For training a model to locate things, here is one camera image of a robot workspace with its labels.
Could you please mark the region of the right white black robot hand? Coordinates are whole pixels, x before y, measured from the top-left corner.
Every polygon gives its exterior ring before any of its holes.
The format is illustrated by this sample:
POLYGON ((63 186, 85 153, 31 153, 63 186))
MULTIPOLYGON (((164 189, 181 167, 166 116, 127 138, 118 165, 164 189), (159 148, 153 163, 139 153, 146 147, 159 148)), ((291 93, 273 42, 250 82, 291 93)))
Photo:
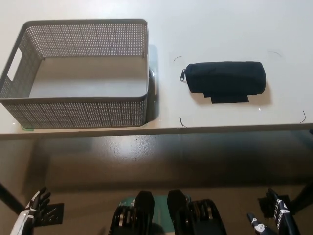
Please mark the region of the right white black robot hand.
POLYGON ((255 233, 257 235, 300 235, 295 219, 284 200, 280 199, 278 194, 271 188, 268 189, 267 195, 269 195, 274 205, 273 218, 277 232, 260 222, 254 214, 247 213, 247 218, 255 233))

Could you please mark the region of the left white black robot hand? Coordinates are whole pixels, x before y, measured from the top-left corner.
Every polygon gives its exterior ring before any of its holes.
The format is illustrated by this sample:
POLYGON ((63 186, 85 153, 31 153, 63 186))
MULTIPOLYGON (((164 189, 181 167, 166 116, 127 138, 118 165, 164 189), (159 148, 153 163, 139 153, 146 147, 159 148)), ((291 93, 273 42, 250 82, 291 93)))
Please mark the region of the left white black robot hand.
POLYGON ((50 202, 50 196, 47 187, 38 190, 19 213, 10 235, 32 235, 37 220, 50 202))

